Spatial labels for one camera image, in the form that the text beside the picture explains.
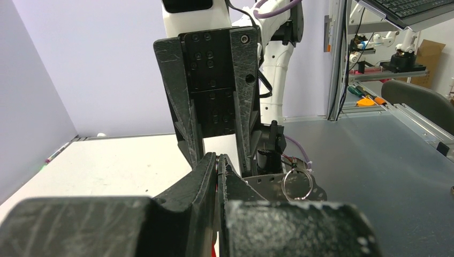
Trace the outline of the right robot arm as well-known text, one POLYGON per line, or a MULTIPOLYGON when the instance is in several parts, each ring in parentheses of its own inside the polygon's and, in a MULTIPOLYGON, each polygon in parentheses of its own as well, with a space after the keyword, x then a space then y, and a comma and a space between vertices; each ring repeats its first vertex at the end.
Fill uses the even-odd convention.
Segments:
POLYGON ((154 42, 178 147, 191 167, 204 139, 235 135, 243 177, 282 171, 283 94, 302 39, 300 1, 257 1, 231 21, 230 1, 162 1, 154 42))

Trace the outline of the large grey keyring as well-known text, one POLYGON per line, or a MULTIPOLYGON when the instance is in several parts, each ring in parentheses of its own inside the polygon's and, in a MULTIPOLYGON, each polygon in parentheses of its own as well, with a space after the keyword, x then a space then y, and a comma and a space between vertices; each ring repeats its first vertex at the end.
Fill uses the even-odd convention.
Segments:
POLYGON ((327 201, 326 191, 317 185, 305 161, 294 158, 282 163, 282 173, 260 175, 244 180, 269 201, 327 201))

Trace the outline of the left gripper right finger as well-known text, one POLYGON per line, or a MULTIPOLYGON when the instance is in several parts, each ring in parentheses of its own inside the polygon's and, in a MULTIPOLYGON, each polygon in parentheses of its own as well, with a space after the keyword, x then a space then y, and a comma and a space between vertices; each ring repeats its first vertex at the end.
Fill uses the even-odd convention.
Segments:
POLYGON ((267 201, 217 158, 220 256, 382 256, 356 206, 329 201, 267 201))

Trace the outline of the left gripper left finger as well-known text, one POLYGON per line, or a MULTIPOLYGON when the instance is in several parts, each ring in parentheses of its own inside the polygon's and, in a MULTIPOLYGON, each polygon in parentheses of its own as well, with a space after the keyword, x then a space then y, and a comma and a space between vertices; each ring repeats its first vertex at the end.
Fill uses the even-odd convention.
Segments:
POLYGON ((1 224, 1 256, 211 256, 216 155, 154 198, 30 198, 1 224))

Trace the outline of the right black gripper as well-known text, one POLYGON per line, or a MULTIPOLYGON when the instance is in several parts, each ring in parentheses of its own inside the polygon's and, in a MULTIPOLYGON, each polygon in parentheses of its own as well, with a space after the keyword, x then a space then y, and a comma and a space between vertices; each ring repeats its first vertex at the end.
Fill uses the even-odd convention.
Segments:
POLYGON ((254 173, 257 43, 254 27, 181 33, 154 42, 178 147, 191 167, 205 154, 203 137, 233 134, 235 119, 240 172, 254 173))

